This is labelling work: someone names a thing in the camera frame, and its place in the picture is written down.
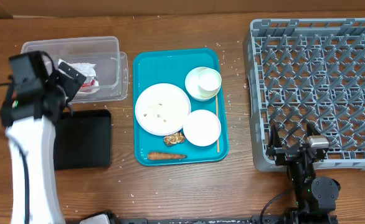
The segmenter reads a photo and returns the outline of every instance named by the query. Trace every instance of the small white plate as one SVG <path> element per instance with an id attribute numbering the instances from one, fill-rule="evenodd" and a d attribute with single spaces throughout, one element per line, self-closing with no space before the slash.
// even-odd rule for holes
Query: small white plate
<path id="1" fill-rule="evenodd" d="M 185 92 L 175 85 L 160 83 L 148 87 L 138 97 L 135 117 L 147 132 L 166 136 L 183 128 L 191 112 L 191 102 Z"/>
<path id="2" fill-rule="evenodd" d="M 221 124 L 218 117 L 208 110 L 195 110 L 184 122 L 184 135 L 196 146 L 210 146 L 221 134 Z"/>
<path id="3" fill-rule="evenodd" d="M 199 92 L 199 74 L 205 69 L 207 69 L 207 67 L 194 68 L 188 73 L 187 77 L 185 78 L 185 88 L 195 100 L 206 101 L 213 98 L 217 94 L 215 93 L 210 97 L 203 97 Z"/>

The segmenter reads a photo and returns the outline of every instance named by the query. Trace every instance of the gray plastic crate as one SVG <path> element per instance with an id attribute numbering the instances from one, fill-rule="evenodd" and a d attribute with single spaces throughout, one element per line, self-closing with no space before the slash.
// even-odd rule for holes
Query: gray plastic crate
<path id="1" fill-rule="evenodd" d="M 330 142 L 316 169 L 365 170 L 365 19 L 256 19 L 244 49 L 255 167 L 285 170 L 265 155 L 270 125 L 287 147 L 312 122 Z"/>

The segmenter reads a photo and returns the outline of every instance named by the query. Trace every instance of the teal serving tray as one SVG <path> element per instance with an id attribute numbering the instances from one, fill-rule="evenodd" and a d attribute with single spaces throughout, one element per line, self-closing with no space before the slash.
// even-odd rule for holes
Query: teal serving tray
<path id="1" fill-rule="evenodd" d="M 220 72 L 217 54 L 211 49 L 168 50 L 139 54 L 134 59 L 133 65 L 134 107 L 139 95 L 145 89 L 158 83 L 170 83 L 180 87 L 187 93 L 191 101 L 191 111 L 209 110 L 215 114 L 216 98 L 208 101 L 197 101 L 188 94 L 185 88 L 185 77 L 189 71 L 196 67 L 209 67 Z M 207 147 L 195 146 L 189 141 L 167 146 L 163 142 L 162 136 L 147 133 L 134 118 L 134 151 L 138 162 L 145 166 L 160 166 L 222 160 L 229 151 L 222 87 L 217 96 L 219 98 L 219 119 L 221 122 L 220 153 L 217 153 L 216 142 Z M 147 158 L 149 152 L 185 154 L 187 159 L 151 161 Z"/>

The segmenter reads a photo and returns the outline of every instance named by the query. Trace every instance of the white plastic wrapper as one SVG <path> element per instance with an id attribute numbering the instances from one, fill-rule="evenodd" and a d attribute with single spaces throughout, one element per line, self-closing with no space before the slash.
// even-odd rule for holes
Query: white plastic wrapper
<path id="1" fill-rule="evenodd" d="M 58 61 L 58 65 L 61 62 L 65 62 L 62 59 L 59 59 Z M 97 89 L 92 89 L 92 90 L 84 90 L 85 87 L 91 87 L 91 86 L 99 86 L 98 80 L 96 79 L 97 74 L 95 73 L 95 64 L 91 64 L 91 63 L 67 63 L 69 66 L 71 66 L 72 68 L 76 69 L 78 72 L 80 72 L 81 74 L 83 74 L 84 76 L 87 77 L 87 79 L 85 80 L 84 84 L 82 85 L 81 89 L 79 89 L 79 91 L 77 92 L 76 96 L 87 96 L 89 94 L 95 93 L 98 91 Z"/>

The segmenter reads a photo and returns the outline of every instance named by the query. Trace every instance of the wood grain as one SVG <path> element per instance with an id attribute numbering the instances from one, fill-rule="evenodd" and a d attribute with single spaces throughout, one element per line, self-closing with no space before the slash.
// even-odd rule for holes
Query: wood grain
<path id="1" fill-rule="evenodd" d="M 250 142 L 242 41 L 253 19 L 270 17 L 365 17 L 365 12 L 0 20 L 0 82 L 6 81 L 11 72 L 7 58 L 18 54 L 23 43 L 31 40 L 114 35 L 128 56 L 130 84 L 126 100 L 76 106 L 78 110 L 107 106 L 112 113 L 113 161 L 109 169 L 56 172 L 65 217 L 82 218 L 105 209 L 123 218 L 247 217 L 259 214 L 272 197 L 289 188 L 291 183 L 284 174 L 255 169 Z M 215 50 L 222 64 L 230 152 L 217 163 L 144 167 L 134 157 L 133 60 L 141 52 L 198 47 Z M 0 87 L 0 107 L 5 91 Z M 0 124 L 0 223 L 9 223 L 11 159 L 3 132 Z M 365 172 L 321 170 L 317 174 L 341 183 L 335 212 L 340 223 L 365 223 Z M 275 202 L 266 213 L 279 214 L 293 204 L 291 195 Z"/>

